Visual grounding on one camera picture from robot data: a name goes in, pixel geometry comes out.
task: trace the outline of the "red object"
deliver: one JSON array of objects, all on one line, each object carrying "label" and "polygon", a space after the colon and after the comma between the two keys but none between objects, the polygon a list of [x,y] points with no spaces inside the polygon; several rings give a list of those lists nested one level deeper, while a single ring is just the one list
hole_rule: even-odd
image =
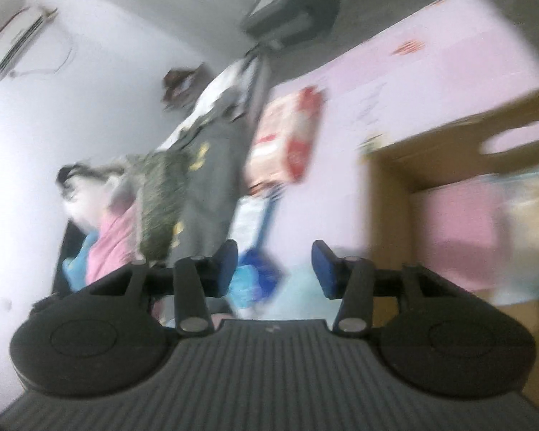
[{"label": "red object", "polygon": [[270,102],[257,127],[245,172],[250,188],[303,178],[323,105],[323,93],[309,86]]}]

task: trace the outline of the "white plastic bag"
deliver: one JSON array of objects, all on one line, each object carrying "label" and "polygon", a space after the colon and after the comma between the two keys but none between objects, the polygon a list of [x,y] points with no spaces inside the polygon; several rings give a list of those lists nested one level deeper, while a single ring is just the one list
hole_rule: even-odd
[{"label": "white plastic bag", "polygon": [[501,284],[492,302],[508,305],[539,298],[539,167],[499,182],[505,194],[510,254],[499,268]]}]

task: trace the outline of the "pillow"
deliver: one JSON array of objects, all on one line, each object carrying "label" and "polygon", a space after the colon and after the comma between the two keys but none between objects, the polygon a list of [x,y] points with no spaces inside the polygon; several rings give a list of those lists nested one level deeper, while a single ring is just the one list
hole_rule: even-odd
[{"label": "pillow", "polygon": [[109,202],[106,182],[90,176],[72,176],[66,183],[72,193],[64,198],[64,210],[85,234],[100,228],[102,214]]}]

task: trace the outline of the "metal bolt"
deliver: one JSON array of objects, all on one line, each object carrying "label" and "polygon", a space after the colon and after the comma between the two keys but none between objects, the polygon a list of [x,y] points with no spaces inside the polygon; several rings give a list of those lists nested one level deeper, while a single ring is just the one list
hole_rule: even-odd
[{"label": "metal bolt", "polygon": [[356,334],[367,329],[367,323],[359,318],[345,318],[339,322],[339,328],[343,332]]},{"label": "metal bolt", "polygon": [[186,332],[201,332],[207,329],[208,323],[202,318],[187,318],[180,322],[180,327]]}]

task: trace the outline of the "pink mattress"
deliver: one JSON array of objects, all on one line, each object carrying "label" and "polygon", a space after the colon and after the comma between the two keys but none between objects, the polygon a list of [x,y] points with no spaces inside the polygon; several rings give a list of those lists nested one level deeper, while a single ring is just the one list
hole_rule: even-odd
[{"label": "pink mattress", "polygon": [[412,197],[423,264],[469,291],[495,287],[510,254],[502,189],[476,177]]},{"label": "pink mattress", "polygon": [[438,0],[272,96],[309,84],[326,98],[313,159],[286,189],[267,240],[286,268],[308,263],[316,239],[366,253],[366,140],[396,142],[539,88],[539,59],[489,1]]}]

